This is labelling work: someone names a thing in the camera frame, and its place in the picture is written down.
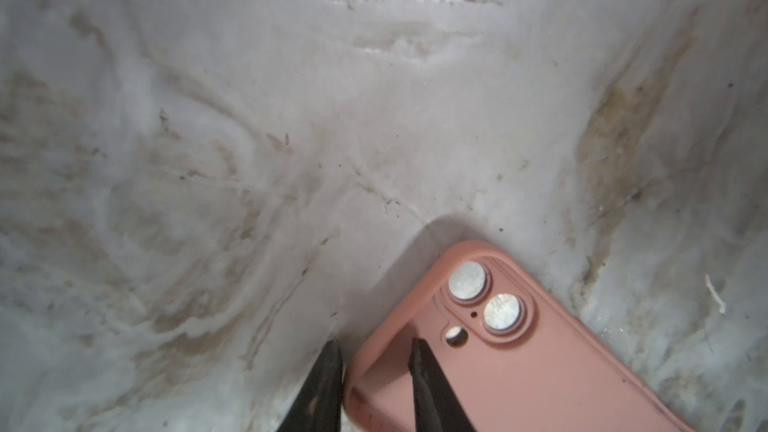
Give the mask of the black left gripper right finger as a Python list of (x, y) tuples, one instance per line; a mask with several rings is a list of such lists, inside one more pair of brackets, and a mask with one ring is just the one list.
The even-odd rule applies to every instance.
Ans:
[(476, 431), (426, 340), (412, 340), (408, 368), (417, 432)]

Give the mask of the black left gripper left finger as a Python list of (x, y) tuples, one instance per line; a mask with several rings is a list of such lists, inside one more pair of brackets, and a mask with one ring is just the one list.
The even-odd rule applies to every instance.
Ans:
[(321, 350), (278, 432), (339, 432), (344, 361), (337, 340)]

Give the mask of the pink phone case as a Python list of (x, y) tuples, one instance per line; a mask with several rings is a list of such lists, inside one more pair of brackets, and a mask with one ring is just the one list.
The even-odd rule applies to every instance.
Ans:
[(416, 427), (408, 362), (430, 347), (478, 431), (685, 431), (599, 338), (503, 251), (449, 248), (350, 361), (343, 405), (365, 431)]

